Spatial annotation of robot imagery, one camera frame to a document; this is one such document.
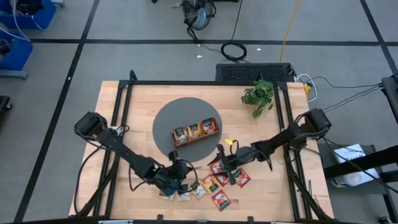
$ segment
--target green leaves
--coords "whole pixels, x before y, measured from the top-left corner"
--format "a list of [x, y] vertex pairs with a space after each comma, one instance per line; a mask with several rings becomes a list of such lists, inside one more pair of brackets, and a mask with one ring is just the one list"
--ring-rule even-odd
[[266, 106], [268, 110], [272, 109], [273, 104], [271, 102], [273, 96], [273, 84], [264, 80], [259, 80], [254, 81], [254, 88], [247, 88], [244, 90], [244, 96], [242, 96], [241, 99], [244, 104], [259, 105], [259, 107], [253, 111], [253, 117], [257, 118], [261, 115]]

